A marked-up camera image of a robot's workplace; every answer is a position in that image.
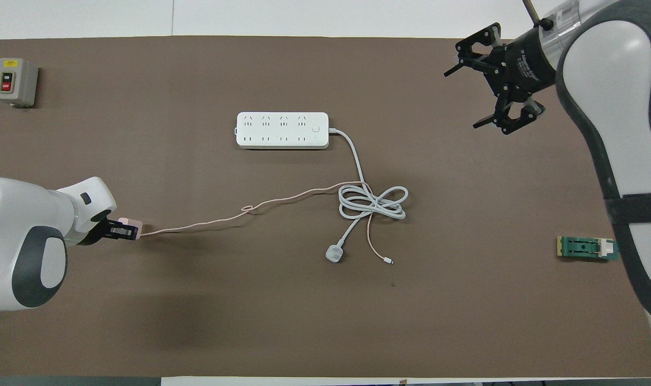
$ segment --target black strap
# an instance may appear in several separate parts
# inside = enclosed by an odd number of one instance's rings
[[[612,224],[651,222],[651,193],[604,200]]]

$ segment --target metal rod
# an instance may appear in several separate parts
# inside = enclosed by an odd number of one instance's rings
[[[533,20],[533,24],[538,24],[539,16],[533,6],[533,2],[531,2],[531,0],[523,0],[523,5],[526,7],[526,10],[528,10],[528,15],[530,15],[530,18]]]

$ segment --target switch box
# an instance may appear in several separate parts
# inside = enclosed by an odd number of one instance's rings
[[[39,70],[19,58],[0,59],[0,100],[14,107],[31,107],[37,90]]]

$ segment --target power plug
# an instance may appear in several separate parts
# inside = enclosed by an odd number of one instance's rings
[[[325,251],[325,258],[332,262],[339,262],[342,259],[342,254],[344,254],[342,248],[333,244]]]
[[[242,149],[325,149],[328,126],[326,113],[243,112],[235,140]]]
[[[130,225],[137,228],[137,235],[134,237],[135,240],[139,240],[142,236],[142,229],[144,229],[144,223],[140,220],[133,220],[132,218],[121,217],[118,219],[118,222],[121,222],[123,225]]]

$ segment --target power strip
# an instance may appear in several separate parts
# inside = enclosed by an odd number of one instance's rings
[[[242,112],[235,140],[242,149],[325,149],[329,127],[326,113]]]

